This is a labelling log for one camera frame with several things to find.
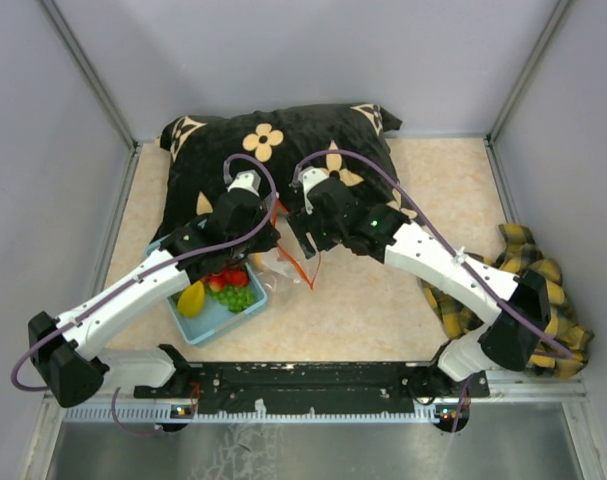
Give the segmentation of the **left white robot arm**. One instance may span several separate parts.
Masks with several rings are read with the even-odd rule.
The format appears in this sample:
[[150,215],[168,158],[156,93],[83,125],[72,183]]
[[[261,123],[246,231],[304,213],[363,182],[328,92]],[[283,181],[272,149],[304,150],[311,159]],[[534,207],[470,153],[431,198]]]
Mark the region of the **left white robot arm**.
[[112,286],[56,316],[40,312],[27,324],[30,362],[58,405],[78,406],[107,383],[115,388],[147,386],[167,395],[184,394],[191,373],[161,347],[117,353],[107,345],[160,301],[183,292],[232,260],[275,247],[271,224],[278,196],[261,199],[245,187],[232,187],[214,210],[162,238],[134,270]]

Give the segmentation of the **clear zip top bag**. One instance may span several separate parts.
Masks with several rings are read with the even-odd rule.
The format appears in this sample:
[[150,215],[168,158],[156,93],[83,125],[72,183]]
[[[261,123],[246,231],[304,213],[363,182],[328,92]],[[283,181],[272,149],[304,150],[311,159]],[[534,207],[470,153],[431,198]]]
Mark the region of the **clear zip top bag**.
[[265,270],[260,273],[270,273],[275,277],[286,279],[296,285],[305,285],[314,290],[319,274],[322,256],[306,258],[302,247],[288,223],[289,211],[281,202],[277,203],[272,214],[271,224],[280,233],[277,246],[263,254]]

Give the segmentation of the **orange peach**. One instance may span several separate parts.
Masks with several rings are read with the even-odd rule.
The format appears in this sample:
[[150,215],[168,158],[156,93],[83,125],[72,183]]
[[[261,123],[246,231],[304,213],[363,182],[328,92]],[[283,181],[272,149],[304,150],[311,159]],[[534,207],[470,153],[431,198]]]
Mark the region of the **orange peach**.
[[263,254],[262,253],[254,253],[251,255],[250,257],[251,263],[253,265],[253,267],[259,271],[262,272],[265,270],[265,265],[263,262]]

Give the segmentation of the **black flower pattern pillow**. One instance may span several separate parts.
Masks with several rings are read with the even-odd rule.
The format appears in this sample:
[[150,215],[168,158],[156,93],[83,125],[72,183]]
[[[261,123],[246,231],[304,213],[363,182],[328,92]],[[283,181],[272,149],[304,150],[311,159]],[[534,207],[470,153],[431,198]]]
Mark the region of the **black flower pattern pillow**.
[[231,174],[263,164],[287,211],[304,204],[302,195],[290,187],[296,164],[320,152],[312,166],[342,181],[355,196],[414,217],[414,209],[397,190],[371,167],[344,154],[358,153],[395,177],[384,135],[401,125],[401,119],[376,103],[297,106],[231,118],[181,116],[164,127],[158,140],[171,163],[163,216],[154,236],[160,239],[213,210],[226,189],[223,163],[231,155],[237,156]]

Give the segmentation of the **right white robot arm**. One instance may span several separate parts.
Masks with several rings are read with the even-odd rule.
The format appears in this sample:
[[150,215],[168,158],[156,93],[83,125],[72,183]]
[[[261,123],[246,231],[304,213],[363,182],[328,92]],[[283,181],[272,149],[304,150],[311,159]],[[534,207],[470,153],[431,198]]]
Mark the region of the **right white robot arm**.
[[311,168],[298,185],[302,210],[288,221],[305,255],[312,257],[341,245],[357,256],[407,271],[453,297],[482,322],[449,341],[430,370],[431,387],[453,395],[472,374],[492,368],[526,369],[539,334],[549,323],[545,279],[522,277],[483,264],[466,253],[450,254],[405,214],[379,204],[365,205],[341,181]]

